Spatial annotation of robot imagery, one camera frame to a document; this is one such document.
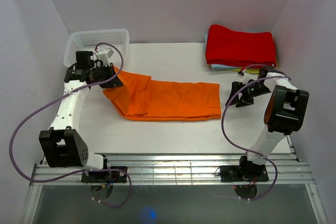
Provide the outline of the orange trousers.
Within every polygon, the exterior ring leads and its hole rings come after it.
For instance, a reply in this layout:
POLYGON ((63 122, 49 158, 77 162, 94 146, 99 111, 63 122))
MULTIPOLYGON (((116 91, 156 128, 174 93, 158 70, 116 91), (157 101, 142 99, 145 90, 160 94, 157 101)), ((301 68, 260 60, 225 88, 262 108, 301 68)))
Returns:
POLYGON ((206 121, 221 118, 219 84, 153 80, 122 71, 123 85, 103 90, 119 114, 143 122, 206 121))

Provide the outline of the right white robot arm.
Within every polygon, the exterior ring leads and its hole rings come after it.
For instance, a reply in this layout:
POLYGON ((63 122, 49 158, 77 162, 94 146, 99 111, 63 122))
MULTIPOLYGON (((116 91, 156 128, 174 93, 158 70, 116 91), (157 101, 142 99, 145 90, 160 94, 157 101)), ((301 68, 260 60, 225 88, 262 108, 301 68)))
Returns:
POLYGON ((281 140, 301 129, 309 92, 293 86, 287 75, 270 66, 260 68, 257 79, 245 70, 238 74, 242 81, 232 83, 225 107, 253 105, 254 98, 264 94, 271 97, 264 114, 264 128, 258 139, 251 148, 242 149, 245 153, 238 165, 221 167, 219 175, 222 182, 266 182, 269 179, 266 170, 268 156, 281 140))

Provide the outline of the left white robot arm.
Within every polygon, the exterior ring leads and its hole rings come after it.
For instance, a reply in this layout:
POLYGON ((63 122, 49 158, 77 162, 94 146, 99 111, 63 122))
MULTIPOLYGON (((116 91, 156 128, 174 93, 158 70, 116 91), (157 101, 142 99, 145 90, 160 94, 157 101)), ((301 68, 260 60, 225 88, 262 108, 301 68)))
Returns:
POLYGON ((109 60, 113 53, 112 48, 76 52, 76 62, 68 68, 64 79, 65 98, 61 100, 49 129, 39 134, 50 167, 93 169, 94 177, 100 182, 111 177, 111 168, 104 164, 104 156, 89 151, 78 127, 85 99, 93 84, 103 89, 123 86, 109 60))

